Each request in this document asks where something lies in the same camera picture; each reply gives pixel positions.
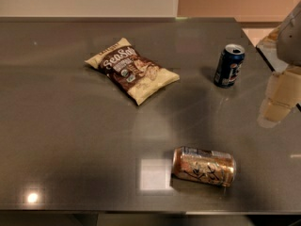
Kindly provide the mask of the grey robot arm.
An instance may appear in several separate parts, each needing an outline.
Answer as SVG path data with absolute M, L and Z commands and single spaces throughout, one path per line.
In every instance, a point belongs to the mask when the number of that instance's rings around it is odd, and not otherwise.
M 277 58 L 287 63 L 282 72 L 273 72 L 261 103 L 258 124 L 273 128 L 301 102 L 301 2 L 274 30 Z

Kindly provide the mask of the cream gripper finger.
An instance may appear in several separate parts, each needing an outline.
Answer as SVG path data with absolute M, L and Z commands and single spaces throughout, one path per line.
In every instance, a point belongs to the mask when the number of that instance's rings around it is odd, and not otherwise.
M 300 102 L 301 67 L 289 65 L 270 76 L 257 122 L 263 128 L 273 128 Z

